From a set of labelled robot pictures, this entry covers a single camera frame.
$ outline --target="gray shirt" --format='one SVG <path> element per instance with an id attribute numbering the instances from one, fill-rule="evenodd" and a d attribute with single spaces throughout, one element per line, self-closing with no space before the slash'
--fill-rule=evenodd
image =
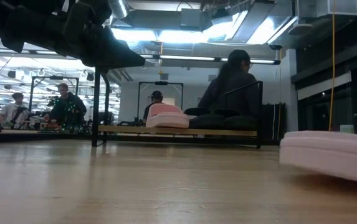
<path id="1" fill-rule="evenodd" d="M 224 93 L 256 81 L 250 73 L 237 72 L 230 76 L 221 88 L 221 91 L 216 93 L 217 79 L 214 79 L 204 93 L 198 107 L 209 109 L 225 108 L 236 110 L 242 115 L 255 116 L 259 109 L 259 86 L 257 84 L 227 95 L 227 100 Z"/>

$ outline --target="person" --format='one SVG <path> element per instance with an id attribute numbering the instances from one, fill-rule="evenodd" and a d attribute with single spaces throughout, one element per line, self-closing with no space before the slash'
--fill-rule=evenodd
<path id="1" fill-rule="evenodd" d="M 4 106 L 0 112 L 0 124 L 2 128 L 18 128 L 29 116 L 29 110 L 23 106 L 23 94 L 14 93 L 12 98 L 15 103 Z"/>
<path id="2" fill-rule="evenodd" d="M 152 105 L 154 105 L 155 103 L 162 103 L 163 101 L 163 94 L 159 91 L 156 90 L 152 93 L 151 95 L 151 99 L 152 99 L 152 103 L 149 104 L 146 108 L 145 111 L 143 113 L 143 121 L 146 123 L 146 119 L 148 118 L 148 114 L 149 114 L 149 109 L 151 108 Z"/>
<path id="3" fill-rule="evenodd" d="M 60 93 L 60 97 L 56 101 L 50 115 L 47 115 L 46 118 L 49 118 L 52 123 L 62 124 L 68 122 L 81 124 L 84 119 L 84 115 L 87 112 L 83 101 L 80 97 L 69 92 L 69 88 L 66 83 L 59 84 L 58 91 Z M 74 120 L 70 119 L 67 121 L 69 112 L 75 115 L 75 117 L 72 118 Z"/>
<path id="4" fill-rule="evenodd" d="M 259 87 L 252 85 L 238 90 L 227 97 L 225 93 L 236 88 L 256 82 L 249 73 L 252 64 L 250 56 L 245 50 L 234 50 L 228 56 L 217 76 L 213 79 L 201 98 L 198 107 L 209 109 L 236 110 L 241 115 L 255 116 L 258 113 Z"/>

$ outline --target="wooden floor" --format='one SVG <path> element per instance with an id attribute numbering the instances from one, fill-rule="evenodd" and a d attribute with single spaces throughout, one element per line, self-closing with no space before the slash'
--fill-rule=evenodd
<path id="1" fill-rule="evenodd" d="M 357 183 L 280 167 L 276 147 L 0 144 L 2 223 L 357 223 Z"/>

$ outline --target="white shirt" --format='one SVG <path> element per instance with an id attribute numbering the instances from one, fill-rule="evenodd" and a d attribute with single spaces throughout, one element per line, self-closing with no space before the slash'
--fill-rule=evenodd
<path id="1" fill-rule="evenodd" d="M 17 105 L 14 103 L 8 104 L 4 106 L 0 112 L 0 114 L 5 116 L 5 120 L 3 121 L 4 123 L 6 121 L 11 121 L 17 112 L 18 107 L 23 106 L 23 105 Z M 24 121 L 27 116 L 29 115 L 29 112 L 27 110 L 24 110 L 20 115 L 16 118 L 16 128 L 20 126 L 22 121 Z"/>

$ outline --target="pink object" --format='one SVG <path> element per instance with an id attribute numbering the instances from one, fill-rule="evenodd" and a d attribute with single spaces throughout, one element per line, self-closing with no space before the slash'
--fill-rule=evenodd
<path id="1" fill-rule="evenodd" d="M 357 181 L 357 134 L 287 133 L 280 143 L 280 163 Z"/>
<path id="2" fill-rule="evenodd" d="M 149 108 L 147 128 L 188 128 L 189 118 L 178 107 L 157 103 Z"/>

